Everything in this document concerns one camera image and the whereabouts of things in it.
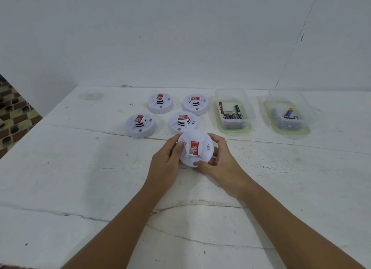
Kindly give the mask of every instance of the clear plastic container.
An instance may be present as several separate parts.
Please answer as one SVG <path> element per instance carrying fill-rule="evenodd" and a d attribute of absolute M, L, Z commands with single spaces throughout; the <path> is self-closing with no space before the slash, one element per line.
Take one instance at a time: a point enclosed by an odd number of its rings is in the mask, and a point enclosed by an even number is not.
<path fill-rule="evenodd" d="M 309 133 L 309 126 L 318 121 L 313 108 L 296 90 L 269 90 L 267 107 L 272 126 L 281 131 L 304 132 L 307 129 Z M 293 110 L 289 118 L 284 117 L 291 108 Z"/>
<path fill-rule="evenodd" d="M 220 131 L 229 133 L 250 132 L 252 130 L 252 123 L 255 121 L 256 115 L 243 89 L 217 89 L 215 98 L 214 109 Z M 225 114 L 223 116 L 219 106 L 220 102 L 223 112 L 234 112 L 231 114 L 238 119 L 227 119 Z"/>

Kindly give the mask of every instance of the person's right hand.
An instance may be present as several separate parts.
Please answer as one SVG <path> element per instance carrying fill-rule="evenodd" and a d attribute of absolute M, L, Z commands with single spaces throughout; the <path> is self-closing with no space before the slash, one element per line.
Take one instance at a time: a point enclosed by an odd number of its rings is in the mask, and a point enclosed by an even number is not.
<path fill-rule="evenodd" d="M 218 144 L 218 148 L 214 147 L 216 158 L 212 158 L 209 163 L 198 161 L 198 168 L 195 170 L 211 176 L 230 196 L 242 198 L 252 179 L 233 158 L 225 139 L 212 133 L 209 133 L 209 136 Z"/>

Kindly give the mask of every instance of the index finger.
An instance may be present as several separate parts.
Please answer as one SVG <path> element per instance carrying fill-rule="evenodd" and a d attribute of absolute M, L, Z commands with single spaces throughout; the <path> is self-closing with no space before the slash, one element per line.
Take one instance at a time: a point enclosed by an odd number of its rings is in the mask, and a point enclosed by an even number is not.
<path fill-rule="evenodd" d="M 162 146 L 161 150 L 165 151 L 168 155 L 170 155 L 171 150 L 174 148 L 175 144 L 177 143 L 179 137 L 182 133 L 174 135 L 171 137 L 166 143 Z"/>
<path fill-rule="evenodd" d="M 221 150 L 229 150 L 227 142 L 225 139 L 219 135 L 213 134 L 213 133 L 208 133 L 210 138 L 218 144 L 219 149 Z"/>

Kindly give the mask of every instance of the white wall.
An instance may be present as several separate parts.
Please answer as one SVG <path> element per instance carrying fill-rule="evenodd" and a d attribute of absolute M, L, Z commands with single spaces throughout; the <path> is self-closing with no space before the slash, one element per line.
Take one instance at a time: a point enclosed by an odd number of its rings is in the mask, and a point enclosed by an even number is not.
<path fill-rule="evenodd" d="M 0 72 L 42 115 L 75 84 L 272 88 L 313 1 L 0 0 Z"/>

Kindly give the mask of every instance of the white smoke detector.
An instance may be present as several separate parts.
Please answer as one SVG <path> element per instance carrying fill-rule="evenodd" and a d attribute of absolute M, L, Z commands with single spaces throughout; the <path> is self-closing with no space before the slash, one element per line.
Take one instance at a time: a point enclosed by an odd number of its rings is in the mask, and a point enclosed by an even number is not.
<path fill-rule="evenodd" d="M 148 110 L 154 114 L 164 114 L 171 111 L 174 102 L 169 94 L 156 93 L 148 98 L 147 106 Z"/>
<path fill-rule="evenodd" d="M 150 113 L 137 113 L 128 118 L 125 129 L 132 138 L 150 136 L 156 130 L 156 121 Z"/>
<path fill-rule="evenodd" d="M 213 157 L 213 141 L 206 132 L 191 129 L 184 132 L 179 141 L 184 142 L 180 160 L 188 167 L 197 167 L 198 161 L 209 162 Z"/>
<path fill-rule="evenodd" d="M 176 112 L 169 119 L 169 129 L 172 134 L 183 133 L 188 129 L 196 129 L 197 126 L 197 117 L 191 112 Z"/>
<path fill-rule="evenodd" d="M 182 108 L 184 111 L 192 112 L 201 116 L 208 111 L 208 98 L 202 94 L 192 94 L 184 98 Z"/>

